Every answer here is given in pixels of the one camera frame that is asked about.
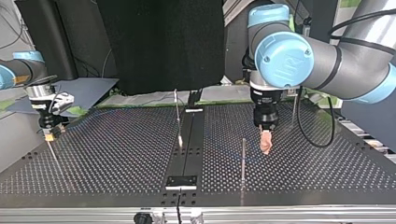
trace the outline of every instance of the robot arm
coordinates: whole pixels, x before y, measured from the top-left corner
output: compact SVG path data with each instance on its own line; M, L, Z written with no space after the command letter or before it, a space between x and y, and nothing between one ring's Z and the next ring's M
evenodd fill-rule
M74 96L56 93L38 51L15 52L13 56L11 61L0 60L0 90L25 86L32 108L40 115L38 123L46 141L53 141L64 132L60 114L74 103Z
M395 8L392 0L362 0L353 17ZM396 68L390 63L395 34L396 15L378 16L350 24L333 46L295 34L285 5L253 8L248 40L249 58L257 69L250 75L255 125L271 132L278 123L282 89L295 86L361 104L384 100L396 88ZM262 133L263 141L271 142L271 137Z

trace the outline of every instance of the black panel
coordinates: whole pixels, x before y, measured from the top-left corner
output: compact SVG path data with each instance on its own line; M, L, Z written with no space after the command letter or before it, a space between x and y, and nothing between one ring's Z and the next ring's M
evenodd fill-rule
M95 1L57 0L70 49L80 77L100 77L110 50L102 16ZM117 68L110 53L104 77L114 77Z
M221 0L97 1L127 94L200 89L224 75Z
M59 80L78 77L58 8L52 0L16 1L29 34L46 61L50 75Z
M328 32L334 25L338 0L313 1L312 25L310 37L329 43Z

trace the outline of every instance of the black backdrop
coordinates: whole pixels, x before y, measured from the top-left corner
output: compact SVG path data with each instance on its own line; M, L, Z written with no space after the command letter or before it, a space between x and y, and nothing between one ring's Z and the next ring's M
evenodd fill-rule
M97 0L127 94L197 90L224 75L222 0Z

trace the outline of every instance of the perforated breadboard table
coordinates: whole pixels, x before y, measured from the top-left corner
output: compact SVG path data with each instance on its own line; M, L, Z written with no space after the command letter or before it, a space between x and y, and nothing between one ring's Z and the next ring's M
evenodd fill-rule
M312 147L292 123L292 103L282 103L264 156L252 104L203 109L184 113L182 148L174 107L94 109L53 144L59 163L41 146L0 174L0 210L396 204L395 165L342 125L331 147ZM326 142L330 116L301 109L308 135ZM181 175L197 176L197 190L165 190Z
M331 147L313 147L293 123L293 103L282 103L274 146L265 156L252 109L252 104L208 105L195 116L189 148L202 152L187 158L184 175L201 178L196 192L186 191L187 206L396 204L395 165L342 125L337 124ZM310 138L326 143L330 115L313 105L302 105L301 114Z
M96 109L0 175L0 207L158 207L174 156L173 107Z

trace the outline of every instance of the thin metal stick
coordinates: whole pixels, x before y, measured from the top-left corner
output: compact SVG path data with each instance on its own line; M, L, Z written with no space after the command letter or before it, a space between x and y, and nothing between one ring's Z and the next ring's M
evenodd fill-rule
M58 158L56 157L56 154L55 154L55 151L54 151L53 148L52 148L52 145L50 144L50 142L48 142L48 141L46 141L46 142L47 142L47 145L49 146L50 154L52 155L53 159L54 159L56 162L58 162Z
M296 110L297 110L297 101L298 101L298 95L294 97L294 106L293 106L293 115L291 118L291 127L294 126L294 118L296 117Z
M177 90L174 91L174 96L175 96L175 103L176 103L176 114L177 114L177 127L178 127L178 144L180 148L183 147L183 138L181 137L181 124L180 124L180 113L178 112L178 96L177 96Z
M245 205L245 168L246 168L246 156L247 156L247 139L242 138L242 179L241 179L241 206Z
M246 156L247 156L247 139L242 139L242 189L245 188L245 169L246 169Z

